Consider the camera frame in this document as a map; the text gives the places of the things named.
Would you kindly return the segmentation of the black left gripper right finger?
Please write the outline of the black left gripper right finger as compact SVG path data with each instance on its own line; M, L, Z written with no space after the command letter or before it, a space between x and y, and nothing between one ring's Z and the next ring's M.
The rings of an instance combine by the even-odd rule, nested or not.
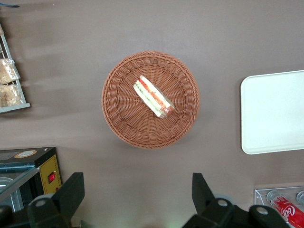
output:
M185 228L238 228L235 206L227 199L216 198L201 173L192 175L192 201L196 209Z

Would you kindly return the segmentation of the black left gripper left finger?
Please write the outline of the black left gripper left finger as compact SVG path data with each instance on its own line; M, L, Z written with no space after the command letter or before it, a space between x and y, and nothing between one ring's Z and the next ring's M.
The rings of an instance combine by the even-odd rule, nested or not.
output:
M70 228L71 219L85 196L84 174L75 172L51 197L39 196L27 214L31 228Z

